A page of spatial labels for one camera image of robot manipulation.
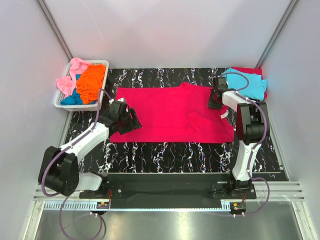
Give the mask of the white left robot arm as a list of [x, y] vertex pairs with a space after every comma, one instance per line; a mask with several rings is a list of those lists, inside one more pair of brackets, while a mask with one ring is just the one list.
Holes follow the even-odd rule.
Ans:
[[80, 172], [79, 162], [97, 145], [113, 134], [130, 133], [142, 127], [135, 110], [125, 98], [113, 100], [110, 108], [97, 114], [95, 121], [79, 136], [60, 146], [48, 147], [43, 155], [38, 183], [47, 197], [68, 197], [77, 191], [90, 191], [103, 198], [108, 193], [104, 178], [98, 173]]

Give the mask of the magenta t shirt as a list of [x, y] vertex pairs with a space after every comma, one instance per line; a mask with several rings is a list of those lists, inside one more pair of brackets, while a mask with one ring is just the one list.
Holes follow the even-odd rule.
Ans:
[[183, 82], [177, 87], [119, 87], [116, 98], [134, 108], [142, 127], [129, 133], [115, 133], [112, 143], [206, 143], [234, 141], [234, 128], [227, 120], [226, 106], [208, 107], [211, 88]]

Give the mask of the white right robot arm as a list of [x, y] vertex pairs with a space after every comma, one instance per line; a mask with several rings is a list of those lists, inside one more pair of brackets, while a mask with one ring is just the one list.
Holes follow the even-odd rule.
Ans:
[[239, 150], [227, 182], [220, 189], [212, 184], [211, 191], [214, 198], [241, 199], [255, 193], [252, 170], [258, 150], [270, 133], [268, 108], [264, 101], [254, 101], [241, 95], [239, 90], [229, 88], [226, 78], [218, 76], [213, 80], [208, 107], [219, 110], [224, 106], [236, 112]]

